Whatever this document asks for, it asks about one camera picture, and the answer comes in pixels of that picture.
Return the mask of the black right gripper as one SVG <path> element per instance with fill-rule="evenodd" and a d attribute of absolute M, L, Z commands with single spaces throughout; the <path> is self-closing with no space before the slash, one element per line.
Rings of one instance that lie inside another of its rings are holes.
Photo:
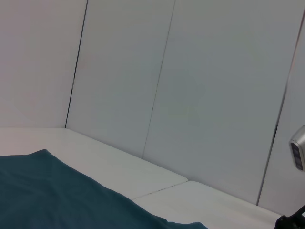
<path fill-rule="evenodd" d="M 305 206 L 291 216 L 281 216 L 275 223 L 275 229 L 304 229 Z"/>

